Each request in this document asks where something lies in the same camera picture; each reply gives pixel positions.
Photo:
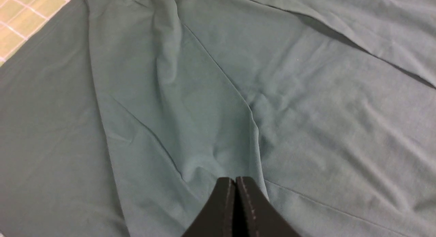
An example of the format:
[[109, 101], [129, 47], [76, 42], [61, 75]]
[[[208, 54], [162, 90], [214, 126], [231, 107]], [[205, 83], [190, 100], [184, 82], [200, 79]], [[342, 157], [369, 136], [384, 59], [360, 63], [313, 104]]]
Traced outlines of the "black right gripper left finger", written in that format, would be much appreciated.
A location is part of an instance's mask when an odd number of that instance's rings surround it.
[[235, 182], [232, 179], [227, 177], [218, 178], [204, 207], [182, 236], [233, 236], [235, 192]]

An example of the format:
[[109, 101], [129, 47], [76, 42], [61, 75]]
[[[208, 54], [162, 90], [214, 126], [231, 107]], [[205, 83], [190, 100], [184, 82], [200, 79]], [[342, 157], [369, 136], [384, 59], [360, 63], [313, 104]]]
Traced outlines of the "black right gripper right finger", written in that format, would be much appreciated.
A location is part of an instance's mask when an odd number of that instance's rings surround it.
[[299, 237], [288, 222], [274, 209], [251, 177], [237, 177], [249, 237]]

